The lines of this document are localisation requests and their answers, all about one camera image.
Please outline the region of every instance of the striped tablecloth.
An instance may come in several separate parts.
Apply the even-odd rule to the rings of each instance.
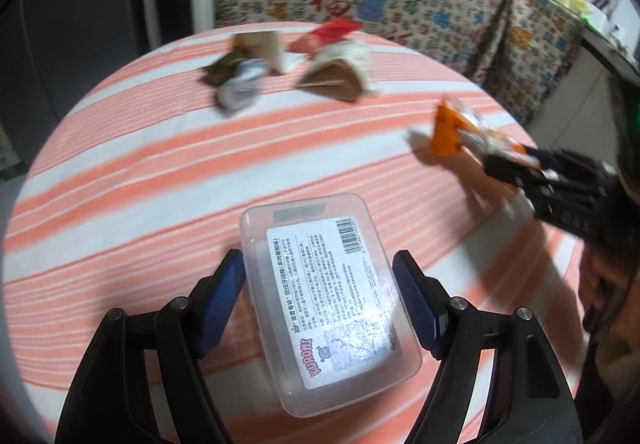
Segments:
[[[350,191],[361,195],[391,258],[411,250],[452,296],[485,310],[527,305],[543,321],[573,389],[584,350],[575,299],[580,244],[533,221],[528,203],[466,155],[425,150],[434,110],[454,95],[516,139],[526,133],[487,94],[439,63],[364,33],[380,94],[355,106],[293,90],[304,67],[267,78],[234,116],[212,105],[200,68],[238,31],[161,47],[117,71],[62,121],[42,149],[8,226],[4,305],[26,389],[52,434],[76,367],[106,310],[134,314],[187,294],[230,247],[249,206]],[[177,440],[148,358],[162,434]],[[270,384],[246,288],[220,346],[202,362],[237,443],[400,443],[437,368],[311,419],[287,415]],[[482,355],[464,438],[478,428],[491,355]]]

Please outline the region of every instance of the blue gripper pad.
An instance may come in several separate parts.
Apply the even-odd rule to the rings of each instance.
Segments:
[[[399,253],[395,254],[391,267],[420,346],[430,351],[435,359],[442,359],[444,357],[443,334],[440,332],[446,327],[441,327],[440,319],[425,300]]]
[[[198,321],[198,339],[195,347],[203,357],[220,343],[222,332],[225,331],[226,323],[244,284],[246,274],[242,252],[238,251],[226,269],[217,270],[217,273],[220,272],[224,273],[224,276]]]

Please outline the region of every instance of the white label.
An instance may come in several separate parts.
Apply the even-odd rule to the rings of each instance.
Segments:
[[[401,351],[354,217],[267,230],[273,271],[306,388],[356,376]]]

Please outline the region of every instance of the metal screw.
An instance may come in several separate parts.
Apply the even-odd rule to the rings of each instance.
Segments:
[[[524,320],[530,320],[531,318],[533,318],[533,313],[526,307],[519,307],[516,313],[518,314],[519,318],[522,318]]]
[[[175,310],[182,310],[189,304],[189,298],[186,296],[176,296],[171,300],[171,308]]]
[[[110,309],[110,311],[107,313],[107,319],[109,321],[116,321],[116,319],[119,319],[123,314],[124,312],[122,311],[122,309],[116,307],[115,309]]]
[[[451,298],[449,303],[454,309],[458,310],[465,310],[469,305],[468,302],[466,302],[466,299],[461,298],[460,296],[454,296]]]

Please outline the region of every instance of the clear plastic box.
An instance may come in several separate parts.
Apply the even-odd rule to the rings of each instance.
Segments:
[[[335,410],[420,369],[363,199],[345,193],[253,207],[240,230],[260,339],[287,412]]]

